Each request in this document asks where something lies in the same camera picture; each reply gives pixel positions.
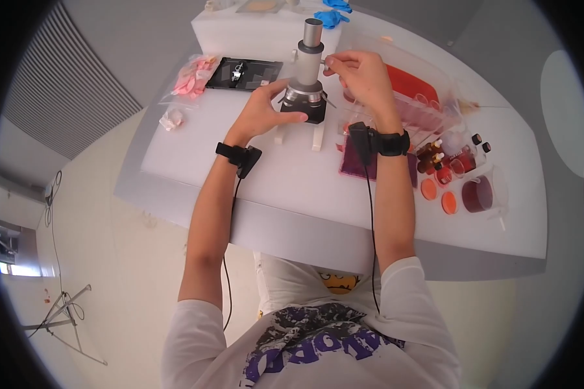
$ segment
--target purple cloth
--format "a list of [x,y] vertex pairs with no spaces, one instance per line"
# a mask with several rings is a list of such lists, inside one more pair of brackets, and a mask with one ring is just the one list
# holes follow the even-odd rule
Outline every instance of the purple cloth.
[[[342,163],[340,163],[339,172],[353,177],[366,179],[366,172],[364,166],[359,159],[359,155],[355,150],[352,142],[347,142],[344,146],[344,155],[342,156]],[[409,175],[411,176],[411,185],[417,188],[417,158],[414,154],[407,154],[407,162],[409,167]],[[368,179],[376,181],[376,153],[371,155],[370,165],[367,166]]]

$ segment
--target orange petri dish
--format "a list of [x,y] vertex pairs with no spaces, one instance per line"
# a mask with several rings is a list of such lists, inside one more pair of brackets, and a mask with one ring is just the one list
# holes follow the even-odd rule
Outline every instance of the orange petri dish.
[[421,182],[420,190],[421,195],[427,200],[435,200],[437,198],[437,186],[430,178]]
[[449,215],[454,215],[458,212],[458,203],[454,192],[447,191],[442,196],[442,208],[444,212]]

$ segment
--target black cable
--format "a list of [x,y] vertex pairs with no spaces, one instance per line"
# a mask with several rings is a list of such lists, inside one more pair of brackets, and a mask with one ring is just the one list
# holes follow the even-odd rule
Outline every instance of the black cable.
[[[232,200],[232,218],[234,217],[234,206],[236,206],[236,197],[238,195],[238,188],[240,187],[240,182],[242,179],[238,180],[236,184],[236,191],[234,192],[234,199]],[[227,277],[227,290],[229,291],[229,315],[227,315],[227,321],[223,326],[223,331],[227,329],[227,325],[229,324],[229,320],[232,318],[232,285],[229,282],[229,273],[227,273],[227,263],[225,261],[225,255],[223,255],[223,267],[225,268],[225,277]]]
[[368,196],[370,197],[370,220],[372,227],[372,247],[374,248],[374,256],[372,257],[372,297],[374,297],[374,305],[376,305],[376,310],[381,314],[381,308],[379,308],[379,303],[376,301],[376,291],[374,290],[374,273],[376,273],[376,262],[378,258],[376,257],[376,241],[374,240],[374,207],[372,206],[372,190],[370,189],[370,178],[368,177],[368,169],[364,166],[364,171],[366,172],[366,182],[368,183]]
[[[65,292],[65,295],[67,296],[68,300],[71,300],[71,295],[68,292]],[[73,311],[76,312],[76,316],[78,316],[78,319],[80,319],[80,320],[85,319],[85,310],[83,307],[81,307],[79,304],[77,304],[75,302],[70,302],[69,305],[80,308],[80,310],[82,311],[82,317],[80,317],[80,315],[78,315],[78,310],[76,308],[74,308]]]
[[[64,292],[63,291],[63,273],[61,272],[61,268],[60,268],[60,260],[58,259],[58,252],[56,250],[56,239],[54,238],[54,223],[53,223],[53,215],[54,215],[54,198],[56,197],[56,194],[58,193],[58,190],[60,189],[60,184],[63,180],[63,171],[59,170],[58,172],[56,172],[56,175],[54,176],[54,182],[52,183],[52,188],[50,189],[50,196],[49,198],[46,198],[46,208],[45,208],[45,226],[49,227],[50,230],[52,231],[52,245],[54,246],[54,255],[56,257],[56,263],[58,265],[58,283],[60,285],[60,292],[61,292],[61,298],[63,300],[63,305],[66,303],[65,300],[65,296],[67,296],[67,298],[70,300],[71,296],[69,293]],[[80,320],[84,320],[85,319],[85,310],[79,305],[76,304],[75,302],[70,303],[71,306],[74,306],[74,312],[76,312],[76,316],[78,316],[78,319]],[[82,316],[80,317],[80,315],[78,314],[78,310],[75,307],[80,308],[80,311],[82,312]],[[31,338],[32,335],[36,334],[37,331],[39,331],[39,329],[41,328],[41,326],[43,324],[45,324],[47,318],[50,316],[50,313],[52,311],[52,308],[50,308],[50,310],[48,311],[48,314],[45,315],[45,319],[43,319],[43,321],[41,322],[41,324],[39,324],[39,326],[32,332],[31,335],[28,336],[28,338]]]

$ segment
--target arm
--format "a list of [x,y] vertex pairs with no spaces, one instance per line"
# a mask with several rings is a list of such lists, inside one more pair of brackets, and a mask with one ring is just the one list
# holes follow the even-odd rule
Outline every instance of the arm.
[[[256,89],[224,143],[246,147],[254,136],[262,135],[274,126],[307,120],[304,113],[273,110],[271,100],[287,85],[288,80],[277,80]],[[237,167],[225,157],[217,156],[199,192],[190,220],[186,265],[178,301],[203,300],[222,309],[220,266],[229,242],[236,170]]]
[[[394,93],[381,56],[344,51],[327,57],[329,70],[338,74],[344,88],[373,112],[381,133],[403,133]],[[415,255],[415,206],[406,156],[377,158],[375,242],[381,274],[397,260]]]

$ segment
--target blue glove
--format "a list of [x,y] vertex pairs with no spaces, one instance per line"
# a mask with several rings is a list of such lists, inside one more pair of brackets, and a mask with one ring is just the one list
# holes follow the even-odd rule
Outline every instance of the blue glove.
[[350,4],[348,4],[344,0],[322,0],[322,2],[326,6],[329,6],[331,8],[335,8],[335,9],[338,9],[340,11],[344,11],[347,14],[350,14],[352,12],[352,10],[350,9]]
[[342,20],[344,22],[350,22],[350,19],[333,9],[328,12],[316,12],[314,18],[322,20],[322,26],[327,30],[333,30]]

